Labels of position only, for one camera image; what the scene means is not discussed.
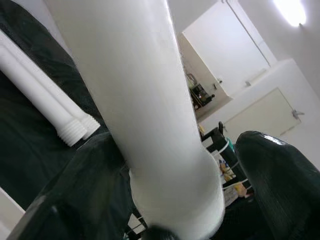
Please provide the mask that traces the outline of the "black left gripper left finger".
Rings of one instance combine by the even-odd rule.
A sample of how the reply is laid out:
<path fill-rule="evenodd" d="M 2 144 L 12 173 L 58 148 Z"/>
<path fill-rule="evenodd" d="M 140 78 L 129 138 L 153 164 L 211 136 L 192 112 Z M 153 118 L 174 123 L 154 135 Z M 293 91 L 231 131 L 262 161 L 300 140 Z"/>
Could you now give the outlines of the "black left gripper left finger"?
<path fill-rule="evenodd" d="M 81 146 L 38 194 L 14 240 L 141 240 L 129 226 L 135 206 L 129 168 L 108 132 Z"/>

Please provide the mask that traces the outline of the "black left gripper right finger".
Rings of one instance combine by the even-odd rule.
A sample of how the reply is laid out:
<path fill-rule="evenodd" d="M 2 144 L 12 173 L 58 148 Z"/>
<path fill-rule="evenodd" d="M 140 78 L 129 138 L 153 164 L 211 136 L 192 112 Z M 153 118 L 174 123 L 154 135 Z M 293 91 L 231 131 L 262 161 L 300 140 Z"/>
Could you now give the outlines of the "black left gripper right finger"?
<path fill-rule="evenodd" d="M 296 147 L 258 131 L 235 144 L 275 240 L 320 240 L 320 170 Z"/>

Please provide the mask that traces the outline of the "black table cloth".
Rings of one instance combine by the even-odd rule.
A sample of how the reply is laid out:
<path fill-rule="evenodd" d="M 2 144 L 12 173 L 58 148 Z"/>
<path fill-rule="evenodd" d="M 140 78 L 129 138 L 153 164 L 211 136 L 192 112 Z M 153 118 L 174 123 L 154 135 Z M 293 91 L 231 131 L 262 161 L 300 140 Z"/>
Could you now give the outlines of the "black table cloth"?
<path fill-rule="evenodd" d="M 80 107 L 103 122 L 72 58 L 27 10 L 12 0 L 0 0 L 0 30 Z M 45 217 L 47 225 L 33 224 L 21 240 L 139 240 L 144 232 L 129 223 L 140 214 L 131 199 L 129 170 L 108 128 L 102 125 L 88 142 L 68 147 L 0 70 L 0 187 L 24 210 L 38 195 L 49 192 L 66 165 L 94 159 L 107 175 L 110 194 L 99 223 L 94 225 L 58 201 Z"/>

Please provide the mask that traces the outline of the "white open door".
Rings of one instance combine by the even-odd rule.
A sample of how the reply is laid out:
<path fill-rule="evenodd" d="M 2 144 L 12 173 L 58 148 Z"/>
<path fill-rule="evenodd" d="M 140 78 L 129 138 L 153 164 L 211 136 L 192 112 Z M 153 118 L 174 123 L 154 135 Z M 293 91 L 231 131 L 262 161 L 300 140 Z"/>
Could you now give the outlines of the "white open door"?
<path fill-rule="evenodd" d="M 225 1 L 218 1 L 183 35 L 227 95 L 240 92 L 251 77 L 269 68 L 249 34 Z"/>

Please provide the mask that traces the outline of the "white ceiling light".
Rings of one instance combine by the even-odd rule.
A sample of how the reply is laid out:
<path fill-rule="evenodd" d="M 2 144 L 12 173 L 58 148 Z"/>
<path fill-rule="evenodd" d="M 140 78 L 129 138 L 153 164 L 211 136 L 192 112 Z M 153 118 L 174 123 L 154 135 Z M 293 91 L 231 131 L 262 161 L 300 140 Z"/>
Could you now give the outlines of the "white ceiling light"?
<path fill-rule="evenodd" d="M 273 0 L 273 3 L 292 27 L 299 27 L 307 22 L 306 11 L 301 0 Z"/>

